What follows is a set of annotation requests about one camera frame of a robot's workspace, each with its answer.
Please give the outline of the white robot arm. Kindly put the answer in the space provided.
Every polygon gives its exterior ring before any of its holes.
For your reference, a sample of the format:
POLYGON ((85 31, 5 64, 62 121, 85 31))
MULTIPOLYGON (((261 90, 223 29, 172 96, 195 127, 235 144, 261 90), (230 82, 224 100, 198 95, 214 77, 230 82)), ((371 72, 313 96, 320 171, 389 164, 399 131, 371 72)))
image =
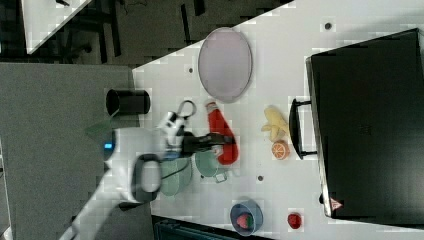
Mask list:
POLYGON ((111 155, 105 161, 107 171, 58 240, 95 240, 114 208, 141 205, 156 198, 162 183, 163 162, 234 142, 232 137, 220 133, 195 136, 181 128, 115 129, 111 155))

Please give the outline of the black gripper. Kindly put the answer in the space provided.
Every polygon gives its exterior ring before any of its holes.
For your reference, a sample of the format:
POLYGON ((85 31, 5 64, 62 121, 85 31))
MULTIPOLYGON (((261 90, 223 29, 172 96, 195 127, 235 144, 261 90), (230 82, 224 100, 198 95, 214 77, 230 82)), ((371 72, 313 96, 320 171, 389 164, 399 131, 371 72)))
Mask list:
POLYGON ((181 156, 190 157, 196 152, 204 152, 209 146, 232 145, 236 141, 232 136, 225 136, 219 133, 209 133, 204 136, 194 136, 191 132, 185 132, 181 142, 181 156))

